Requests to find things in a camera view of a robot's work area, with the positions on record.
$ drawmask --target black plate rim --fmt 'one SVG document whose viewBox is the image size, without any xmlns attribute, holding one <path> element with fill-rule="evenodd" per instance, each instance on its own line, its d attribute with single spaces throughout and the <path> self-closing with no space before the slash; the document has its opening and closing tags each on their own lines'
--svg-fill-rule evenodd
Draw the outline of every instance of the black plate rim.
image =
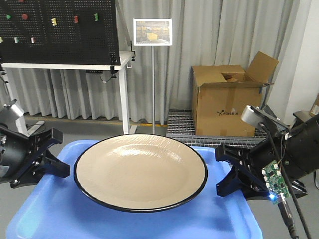
<svg viewBox="0 0 319 239">
<path fill-rule="evenodd" d="M 188 146 L 187 144 L 183 143 L 183 142 L 180 142 L 176 139 L 173 139 L 173 138 L 170 138 L 170 137 L 166 137 L 166 136 L 162 136 L 162 135 L 155 135 L 155 134 L 149 134 L 149 133 L 136 133 L 134 135 L 153 135 L 153 136 L 158 136 L 158 137 L 163 137 L 163 138 L 169 138 L 169 139 L 172 139 L 174 141 L 177 141 L 181 144 L 184 144 L 185 146 L 187 146 L 188 148 L 190 148 L 191 150 L 193 150 L 198 156 L 199 158 L 201 159 L 203 165 L 204 165 L 204 169 L 205 169 L 205 176 L 204 176 L 204 179 L 203 179 L 203 182 L 202 184 L 200 185 L 200 187 L 192 194 L 190 195 L 189 197 L 183 199 L 182 201 L 180 202 L 177 202 L 177 203 L 174 203 L 174 204 L 171 204 L 171 205 L 168 205 L 168 206 L 165 206 L 165 207 L 160 207 L 160 208 L 150 208 L 150 209 L 133 209 L 133 208 L 124 208 L 124 207 L 119 207 L 119 206 L 115 206 L 113 204 L 108 204 L 108 203 L 105 203 L 95 197 L 93 197 L 90 193 L 88 193 L 83 187 L 82 185 L 80 184 L 80 182 L 78 181 L 78 178 L 77 178 L 77 173 L 76 173 L 76 168 L 77 168 L 77 165 L 78 165 L 78 162 L 81 158 L 81 156 L 87 151 L 89 150 L 90 148 L 92 148 L 93 146 L 95 146 L 96 144 L 98 143 L 101 143 L 105 140 L 108 140 L 108 139 L 111 139 L 111 138 L 115 138 L 115 137 L 120 137 L 120 136 L 124 136 L 124 135 L 129 135 L 129 134 L 121 134 L 121 135 L 117 135 L 117 136 L 113 136 L 113 137 L 110 137 L 110 138 L 106 138 L 104 140 L 101 140 L 93 145 L 91 145 L 90 147 L 88 147 L 86 150 L 84 150 L 80 156 L 77 158 L 75 164 L 74 164 L 74 181 L 76 183 L 76 185 L 79 187 L 79 189 L 88 197 L 90 198 L 91 200 L 93 200 L 94 202 L 104 206 L 104 207 L 107 207 L 107 208 L 111 208 L 111 209 L 114 209 L 114 210 L 118 210 L 118 211 L 122 211 L 122 212 L 129 212 L 129 213 L 154 213 L 154 212 L 161 212 L 161 211 L 165 211 L 165 210 L 168 210 L 168 209 L 172 209 L 172 208 L 176 208 L 178 206 L 181 206 L 187 202 L 189 202 L 190 200 L 194 199 L 202 190 L 203 188 L 205 187 L 206 183 L 207 183 L 207 179 L 208 179 L 208 169 L 207 169 L 207 165 L 206 165 L 206 162 L 205 160 L 203 159 L 203 157 L 195 150 L 193 149 L 192 147 Z"/>
</svg>

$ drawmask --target picture frame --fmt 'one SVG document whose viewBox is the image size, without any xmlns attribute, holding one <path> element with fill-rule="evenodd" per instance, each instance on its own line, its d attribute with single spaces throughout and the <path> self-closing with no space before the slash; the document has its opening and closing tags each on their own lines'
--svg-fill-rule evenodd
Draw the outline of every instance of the picture frame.
<svg viewBox="0 0 319 239">
<path fill-rule="evenodd" d="M 172 19 L 133 19 L 135 46 L 172 46 Z"/>
</svg>

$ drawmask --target circuit board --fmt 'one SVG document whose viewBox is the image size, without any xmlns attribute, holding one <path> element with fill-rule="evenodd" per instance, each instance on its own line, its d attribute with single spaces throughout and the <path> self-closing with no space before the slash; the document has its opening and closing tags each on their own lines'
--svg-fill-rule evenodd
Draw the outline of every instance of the circuit board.
<svg viewBox="0 0 319 239">
<path fill-rule="evenodd" d="M 115 0 L 0 0 L 0 58 L 120 65 Z"/>
<path fill-rule="evenodd" d="M 289 190 L 276 161 L 272 161 L 264 167 L 262 169 L 262 174 L 273 204 L 278 204 L 281 202 L 283 197 L 287 198 L 290 196 Z"/>
</svg>

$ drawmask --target blue tray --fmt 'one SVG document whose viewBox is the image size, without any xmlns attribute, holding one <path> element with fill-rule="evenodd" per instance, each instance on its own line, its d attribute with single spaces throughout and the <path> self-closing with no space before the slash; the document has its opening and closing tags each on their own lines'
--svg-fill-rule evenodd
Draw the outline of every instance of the blue tray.
<svg viewBox="0 0 319 239">
<path fill-rule="evenodd" d="M 73 164 L 96 142 L 81 140 L 64 147 L 58 158 L 71 165 L 71 175 L 45 175 L 10 222 L 7 239 L 262 239 L 240 191 L 225 198 L 216 195 L 216 183 L 229 166 L 215 161 L 214 149 L 194 147 L 209 173 L 196 198 L 168 211 L 135 214 L 103 207 L 76 186 Z"/>
</svg>

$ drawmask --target open cardboard box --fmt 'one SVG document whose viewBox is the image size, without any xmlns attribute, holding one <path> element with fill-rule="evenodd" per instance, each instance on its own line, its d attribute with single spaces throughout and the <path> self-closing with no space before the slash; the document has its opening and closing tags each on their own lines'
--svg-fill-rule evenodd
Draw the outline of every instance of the open cardboard box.
<svg viewBox="0 0 319 239">
<path fill-rule="evenodd" d="M 240 65 L 193 66 L 192 113 L 196 135 L 253 136 L 240 116 L 246 105 L 259 106 L 278 60 L 258 52 L 245 71 Z"/>
<path fill-rule="evenodd" d="M 317 95 L 317 98 L 316 98 L 313 106 L 311 107 L 309 113 L 311 116 L 315 116 L 315 115 L 319 114 L 319 94 Z"/>
</svg>

